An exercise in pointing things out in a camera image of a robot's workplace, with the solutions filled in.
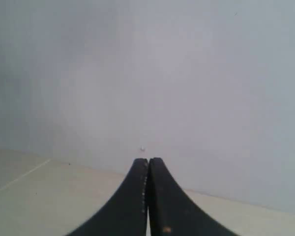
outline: white wall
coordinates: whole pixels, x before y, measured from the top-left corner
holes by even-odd
[[[0,0],[0,83],[0,146],[295,213],[295,0]]]

